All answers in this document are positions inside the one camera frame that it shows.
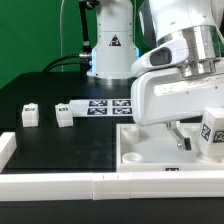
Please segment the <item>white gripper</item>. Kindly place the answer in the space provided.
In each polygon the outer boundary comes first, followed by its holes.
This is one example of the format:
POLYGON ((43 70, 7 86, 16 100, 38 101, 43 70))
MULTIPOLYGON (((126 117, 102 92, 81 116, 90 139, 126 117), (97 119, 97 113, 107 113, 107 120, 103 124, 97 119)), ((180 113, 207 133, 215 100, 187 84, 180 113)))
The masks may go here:
POLYGON ((137 76, 131 87, 134 122, 166 123, 180 151, 190 151, 175 120, 200 116, 207 108, 224 107, 224 58, 212 61, 214 72, 184 78, 180 67, 190 56, 185 38, 170 40, 137 59, 131 70, 137 76))

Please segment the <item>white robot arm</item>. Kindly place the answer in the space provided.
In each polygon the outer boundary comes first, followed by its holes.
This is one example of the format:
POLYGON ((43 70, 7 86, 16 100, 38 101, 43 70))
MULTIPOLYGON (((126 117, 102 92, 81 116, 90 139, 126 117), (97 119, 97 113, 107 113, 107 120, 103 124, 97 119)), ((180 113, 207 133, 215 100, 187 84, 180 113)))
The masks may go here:
POLYGON ((133 43, 130 0, 80 1, 97 14, 88 79, 106 85, 131 80, 134 122, 164 123, 187 149, 177 122, 224 107, 223 36, 217 19, 224 0, 145 0, 141 26, 155 48, 142 56, 133 43))

